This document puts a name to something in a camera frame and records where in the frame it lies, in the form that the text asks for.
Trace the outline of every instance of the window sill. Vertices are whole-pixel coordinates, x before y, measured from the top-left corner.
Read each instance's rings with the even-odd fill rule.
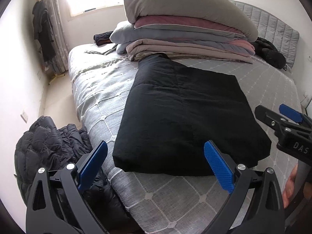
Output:
[[[74,20],[76,18],[80,18],[82,16],[86,16],[86,15],[90,15],[92,13],[95,13],[95,12],[98,12],[100,10],[104,11],[104,10],[109,10],[109,9],[113,9],[113,8],[118,8],[118,7],[123,7],[124,5],[123,4],[116,4],[116,5],[111,5],[111,6],[105,6],[105,7],[99,7],[99,8],[96,8],[94,10],[90,10],[90,11],[86,11],[86,12],[81,12],[79,14],[75,14],[75,15],[72,15],[69,11],[68,11],[68,18],[67,18],[67,21],[71,21],[71,20]]]

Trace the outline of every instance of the black jacket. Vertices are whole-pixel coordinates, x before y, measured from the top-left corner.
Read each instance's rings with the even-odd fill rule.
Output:
[[[285,67],[285,57],[271,42],[258,37],[257,40],[251,42],[251,44],[255,47],[255,54],[263,58],[268,64],[278,69]]]
[[[51,117],[41,116],[19,139],[15,150],[17,182],[25,204],[40,167],[49,171],[59,170],[69,162],[77,163],[83,154],[91,151],[92,146],[84,129],[77,130],[74,124],[57,129]],[[62,189],[59,190],[59,194],[62,203],[66,204]],[[106,229],[118,229],[133,221],[125,212],[103,172],[99,173],[83,196]],[[71,212],[65,214],[69,222],[75,225]]]
[[[35,3],[32,13],[34,15],[32,20],[34,38],[38,40],[41,45],[44,61],[50,61],[56,53],[52,46],[52,42],[54,42],[52,23],[43,1]]]

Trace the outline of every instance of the floor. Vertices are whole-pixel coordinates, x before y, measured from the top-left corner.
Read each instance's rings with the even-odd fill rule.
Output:
[[[44,116],[50,116],[58,129],[69,123],[75,124],[78,129],[82,127],[76,115],[68,71],[48,85]]]

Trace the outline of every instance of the diamond pattern bedspread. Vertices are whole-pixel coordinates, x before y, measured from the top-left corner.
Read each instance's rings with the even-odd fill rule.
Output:
[[[228,196],[214,176],[125,173],[114,166],[113,146],[138,63],[115,52],[107,56],[84,53],[85,50],[104,52],[105,49],[109,46],[75,47],[70,53],[69,69],[77,116],[86,126],[92,145],[96,146],[101,140],[108,144],[109,154],[103,168],[111,185],[146,233],[201,233]],[[176,61],[235,75],[253,111],[261,104],[278,112],[282,103],[299,111],[293,80],[260,58],[253,57],[253,60],[253,64],[209,59]],[[260,125],[272,140],[272,149],[270,156],[261,160],[256,168],[273,167],[283,188],[297,160],[277,150],[273,130]],[[251,197],[250,190],[234,226],[242,221]]]

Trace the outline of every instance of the stack of folded bedding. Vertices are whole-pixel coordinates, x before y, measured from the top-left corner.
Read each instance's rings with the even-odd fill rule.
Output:
[[[131,61],[154,53],[252,63],[253,22],[228,0],[124,0],[127,21],[110,39]]]

